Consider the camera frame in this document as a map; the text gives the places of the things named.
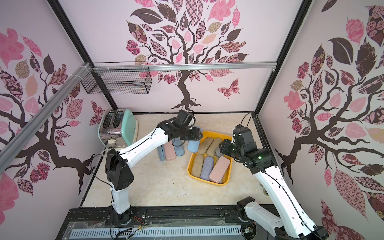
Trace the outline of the yellow plastic storage tray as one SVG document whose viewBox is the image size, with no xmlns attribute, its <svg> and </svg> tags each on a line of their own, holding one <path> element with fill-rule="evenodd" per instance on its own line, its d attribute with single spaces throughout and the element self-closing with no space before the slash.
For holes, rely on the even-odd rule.
<svg viewBox="0 0 384 240">
<path fill-rule="evenodd" d="M 208 137 L 212 137 L 214 139 L 220 138 L 222 140 L 224 140 L 224 139 L 228 139 L 230 141 L 232 140 L 232 136 L 230 136 L 230 135 L 225 135 L 225 134 L 221 134 L 221 133 L 217 133 L 217 132 L 213 132 L 213 131 L 203 130 L 203 138 L 200 140 L 200 142 L 202 143 Z M 197 154 L 198 153 L 192 153 L 192 155 L 190 157 L 190 160 L 189 160 L 188 168 L 187 168 L 187 173 L 188 173 L 188 175 L 192 179 L 194 179 L 196 181 L 200 181 L 200 182 L 206 183 L 206 184 L 211 184 L 211 185 L 214 185 L 214 186 L 218 186 L 218 187 L 225 186 L 226 184 L 229 183 L 230 178 L 231 178 L 232 165 L 233 165 L 233 162 L 234 162 L 233 158 L 225 156 L 225 158 L 229 159 L 231 162 L 230 162 L 230 164 L 229 164 L 229 166 L 227 168 L 226 173 L 224 174 L 224 176 L 222 178 L 221 183 L 215 183 L 215 182 L 206 181 L 206 180 L 197 178 L 197 177 L 192 175 L 193 165 L 194 165 L 194 161 L 195 161 L 195 158 L 196 158 Z"/>
</svg>

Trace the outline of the pink glasses case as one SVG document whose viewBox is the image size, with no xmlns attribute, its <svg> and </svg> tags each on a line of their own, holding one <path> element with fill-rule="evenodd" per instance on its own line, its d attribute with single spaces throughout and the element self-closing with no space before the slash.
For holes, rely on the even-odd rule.
<svg viewBox="0 0 384 240">
<path fill-rule="evenodd" d="M 167 161 L 173 161 L 176 159 L 177 155 L 176 155 L 175 148 L 173 146 L 172 141 L 169 141 L 168 143 L 164 144 L 164 150 L 165 150 L 165 159 Z"/>
<path fill-rule="evenodd" d="M 224 156 L 221 156 L 216 165 L 213 167 L 209 180 L 214 183 L 220 183 L 223 180 L 223 177 L 230 165 L 231 161 Z"/>
</svg>

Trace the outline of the tan glasses case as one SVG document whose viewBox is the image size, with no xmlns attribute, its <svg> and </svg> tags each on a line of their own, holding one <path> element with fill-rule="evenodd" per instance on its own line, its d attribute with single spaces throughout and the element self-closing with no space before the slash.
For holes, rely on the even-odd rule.
<svg viewBox="0 0 384 240">
<path fill-rule="evenodd" d="M 193 167 L 191 170 L 191 175 L 200 178 L 201 177 L 201 172 L 204 164 L 204 156 L 203 155 L 196 155 L 194 162 L 193 162 Z"/>
<path fill-rule="evenodd" d="M 200 143 L 197 153 L 200 155 L 204 155 L 209 149 L 209 147 L 211 146 L 211 144 L 213 143 L 213 141 L 214 141 L 214 138 L 207 137 L 205 140 L 203 140 Z"/>
<path fill-rule="evenodd" d="M 222 143 L 222 139 L 221 138 L 215 138 L 213 140 L 213 142 L 211 143 L 211 145 L 209 146 L 209 148 L 207 149 L 207 155 L 209 157 L 214 157 L 215 156 L 215 152 L 216 152 L 216 149 L 219 147 L 220 143 Z"/>
</svg>

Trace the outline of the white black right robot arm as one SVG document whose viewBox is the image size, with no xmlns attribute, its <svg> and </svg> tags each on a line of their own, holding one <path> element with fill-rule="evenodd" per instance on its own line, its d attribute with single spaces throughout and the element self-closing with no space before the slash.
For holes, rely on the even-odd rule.
<svg viewBox="0 0 384 240">
<path fill-rule="evenodd" d="M 230 140 L 224 140 L 219 148 L 222 154 L 252 172 L 278 211 L 276 216 L 260 204 L 247 203 L 244 210 L 248 219 L 259 224 L 275 240 L 326 240 L 329 237 L 327 230 L 316 225 L 298 203 L 268 149 L 259 149 L 256 143 L 242 145 L 240 141 Z"/>
</svg>

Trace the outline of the lavender glasses case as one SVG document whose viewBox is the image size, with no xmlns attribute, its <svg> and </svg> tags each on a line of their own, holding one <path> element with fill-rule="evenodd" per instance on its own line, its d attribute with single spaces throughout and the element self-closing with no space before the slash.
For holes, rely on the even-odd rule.
<svg viewBox="0 0 384 240">
<path fill-rule="evenodd" d="M 200 179 L 205 181 L 210 181 L 210 174 L 214 167 L 214 158 L 213 157 L 205 157 Z"/>
</svg>

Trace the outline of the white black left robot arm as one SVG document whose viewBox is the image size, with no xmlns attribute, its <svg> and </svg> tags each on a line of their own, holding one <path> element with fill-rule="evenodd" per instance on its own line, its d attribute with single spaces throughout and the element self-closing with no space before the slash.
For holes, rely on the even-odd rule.
<svg viewBox="0 0 384 240">
<path fill-rule="evenodd" d="M 198 127 L 178 123 L 175 118 L 160 122 L 144 138 L 120 151 L 110 150 L 106 156 L 105 173 L 111 185 L 112 207 L 118 215 L 130 212 L 129 186 L 134 181 L 132 168 L 142 158 L 173 139 L 199 141 L 203 132 Z"/>
</svg>

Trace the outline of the blue glasses case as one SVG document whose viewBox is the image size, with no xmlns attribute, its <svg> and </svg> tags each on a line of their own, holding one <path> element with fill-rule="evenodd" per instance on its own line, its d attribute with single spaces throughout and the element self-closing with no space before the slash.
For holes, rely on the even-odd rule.
<svg viewBox="0 0 384 240">
<path fill-rule="evenodd" d="M 165 147 L 164 145 L 161 145 L 157 148 L 158 151 L 158 156 L 161 162 L 163 162 L 166 159 L 166 154 L 165 154 Z"/>
<path fill-rule="evenodd" d="M 200 141 L 189 141 L 187 145 L 187 150 L 191 153 L 197 153 L 199 150 Z"/>
<path fill-rule="evenodd" d="M 184 142 L 180 138 L 173 139 L 173 146 L 177 157 L 182 157 L 185 154 Z"/>
</svg>

